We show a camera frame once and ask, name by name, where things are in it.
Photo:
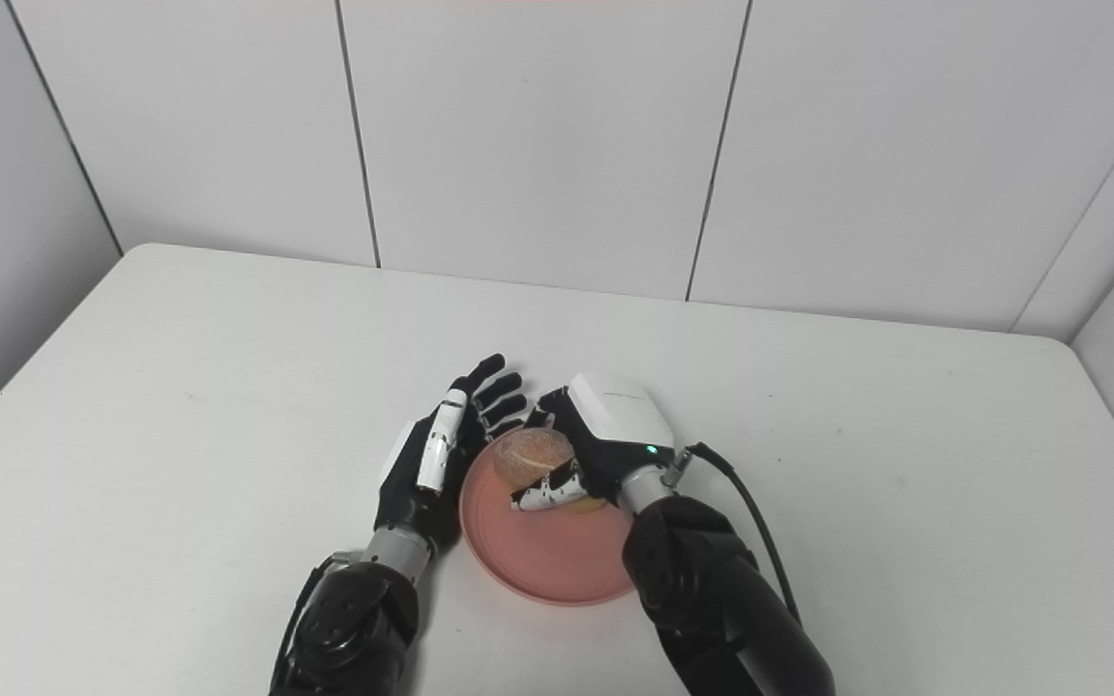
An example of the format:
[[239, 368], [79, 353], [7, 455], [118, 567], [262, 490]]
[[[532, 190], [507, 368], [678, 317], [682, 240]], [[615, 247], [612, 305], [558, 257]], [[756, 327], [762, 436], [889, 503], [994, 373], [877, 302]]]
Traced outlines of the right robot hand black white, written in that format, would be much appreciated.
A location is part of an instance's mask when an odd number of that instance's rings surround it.
[[667, 478], [677, 461], [675, 437], [636, 380], [583, 371], [544, 393], [522, 427], [561, 433], [571, 457], [514, 492], [514, 509], [540, 511], [592, 498], [635, 516], [676, 493]]

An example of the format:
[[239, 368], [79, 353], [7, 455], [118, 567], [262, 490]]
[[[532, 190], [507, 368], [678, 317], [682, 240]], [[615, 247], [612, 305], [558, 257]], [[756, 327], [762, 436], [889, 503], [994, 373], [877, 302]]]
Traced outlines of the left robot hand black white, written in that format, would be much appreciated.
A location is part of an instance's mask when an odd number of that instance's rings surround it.
[[458, 504], [470, 464], [522, 425], [522, 376], [504, 354], [455, 379], [428, 416], [408, 424], [379, 488], [374, 529], [416, 535], [442, 552], [460, 535]]

